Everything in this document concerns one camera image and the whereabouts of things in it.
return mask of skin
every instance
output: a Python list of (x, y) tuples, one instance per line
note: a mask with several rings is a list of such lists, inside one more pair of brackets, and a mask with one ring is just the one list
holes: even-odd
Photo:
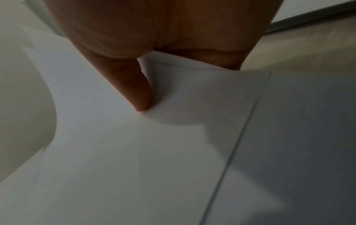
[(64, 34), (137, 111), (152, 50), (240, 69), (283, 0), (44, 0)]

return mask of hand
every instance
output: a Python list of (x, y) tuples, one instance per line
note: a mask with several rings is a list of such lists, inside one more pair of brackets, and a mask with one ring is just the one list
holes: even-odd
[(64, 34), (132, 103), (152, 92), (137, 58), (152, 50), (239, 69), (283, 0), (44, 0)]

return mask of gray surface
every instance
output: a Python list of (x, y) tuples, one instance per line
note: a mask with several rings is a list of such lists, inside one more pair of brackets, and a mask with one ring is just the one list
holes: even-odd
[(356, 224), (355, 87), (274, 73), (205, 224)]

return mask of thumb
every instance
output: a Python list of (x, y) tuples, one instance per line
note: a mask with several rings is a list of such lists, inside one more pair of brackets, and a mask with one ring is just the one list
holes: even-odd
[(152, 90), (141, 72), (137, 59), (113, 59), (97, 54), (83, 55), (135, 107), (142, 112), (149, 109)]

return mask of finger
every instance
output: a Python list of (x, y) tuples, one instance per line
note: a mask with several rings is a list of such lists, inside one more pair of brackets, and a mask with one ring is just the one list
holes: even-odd
[(83, 54), (136, 111), (149, 109), (152, 90), (136, 59), (112, 59), (96, 54)]

